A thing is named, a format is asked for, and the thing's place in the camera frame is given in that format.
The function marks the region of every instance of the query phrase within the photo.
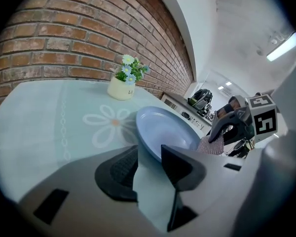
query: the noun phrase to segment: white flower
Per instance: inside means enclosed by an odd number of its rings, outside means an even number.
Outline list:
[[[114,139],[115,134],[117,134],[118,139],[125,145],[131,146],[137,144],[137,138],[130,129],[136,128],[134,120],[126,119],[129,116],[129,110],[120,109],[117,111],[116,115],[114,110],[107,105],[101,105],[100,111],[103,114],[87,114],[82,120],[88,125],[102,125],[99,130],[97,130],[93,137],[92,143],[96,148],[105,148]]]
[[[134,57],[132,57],[132,56],[130,56],[128,54],[125,54],[123,56],[123,63],[125,65],[131,65],[134,62],[134,60],[135,60]]]

